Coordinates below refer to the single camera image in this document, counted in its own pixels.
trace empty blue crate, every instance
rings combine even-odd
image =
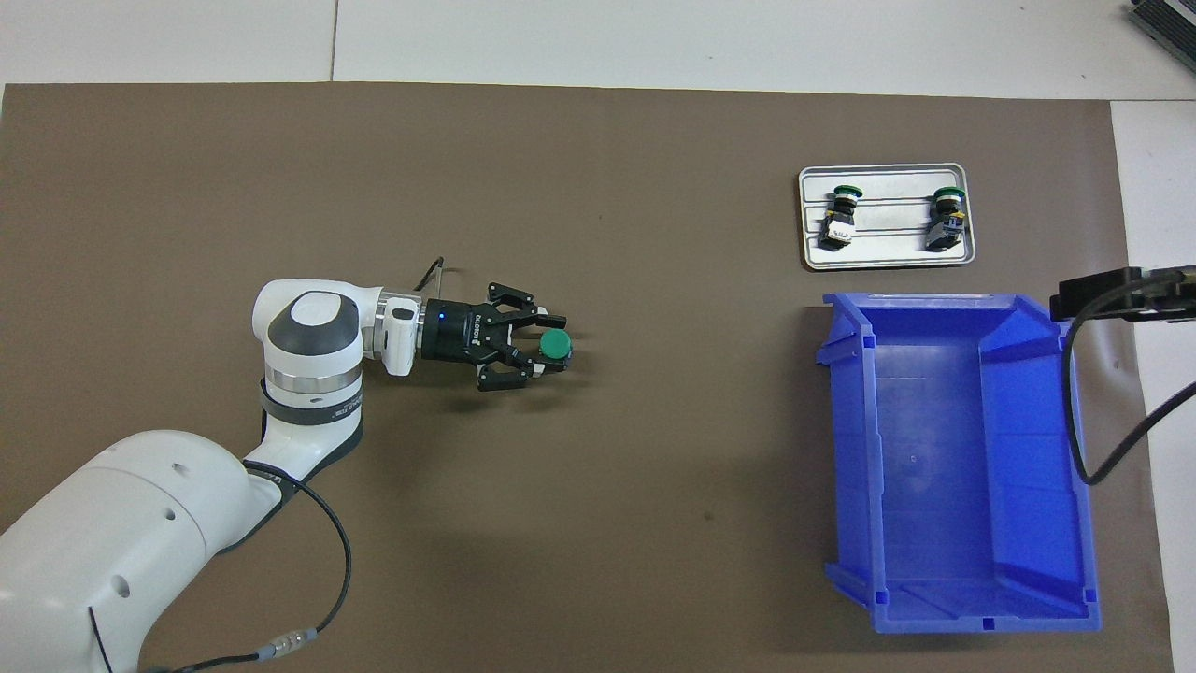
[[[828,294],[835,586],[881,634],[1100,629],[1062,338],[1019,294]]]

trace white tile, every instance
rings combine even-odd
[[[341,0],[338,80],[1196,98],[1091,0]]]
[[[4,0],[0,82],[329,79],[335,0]]]
[[[1196,103],[1115,102],[1129,261],[1164,267],[1196,263]],[[1153,410],[1196,380],[1196,322],[1135,328],[1146,406]],[[1176,671],[1196,671],[1196,402],[1176,410],[1149,436],[1163,579],[1171,612]]]

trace white robotic arm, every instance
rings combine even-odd
[[[538,357],[511,341],[529,324],[554,328]],[[360,442],[364,357],[405,377],[422,351],[474,365],[482,391],[518,388],[568,367],[563,325],[531,294],[495,283],[482,304],[330,280],[268,283],[254,306],[266,360],[261,445],[243,464],[196,435],[141,433],[43,497],[0,536],[0,672],[136,671],[166,606],[294,495],[275,473],[306,483]],[[512,372],[493,372],[496,362]],[[291,636],[258,650],[261,659],[305,637]]]

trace brown table surface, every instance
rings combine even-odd
[[[108,445],[258,433],[274,277],[498,280],[569,316],[575,367],[481,394],[366,374],[313,485],[349,600],[279,671],[1167,671],[1146,452],[1093,494],[1099,634],[879,636],[835,558],[831,290],[1023,292],[1125,263],[1109,105],[416,84],[10,86],[0,129],[0,527]],[[952,160],[966,267],[812,273],[804,166]],[[1087,435],[1142,415],[1131,331],[1081,349]],[[340,582],[295,501],[213,561],[142,663],[256,648]]]

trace metal tray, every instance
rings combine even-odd
[[[855,208],[855,235],[840,250],[818,246],[826,207],[838,184],[864,190]],[[925,246],[930,225],[930,196],[940,186],[958,186],[968,194],[964,239],[941,252]],[[801,210],[801,251],[813,270],[959,265],[976,258],[971,192],[959,164],[881,164],[871,166],[810,166],[798,175]]]

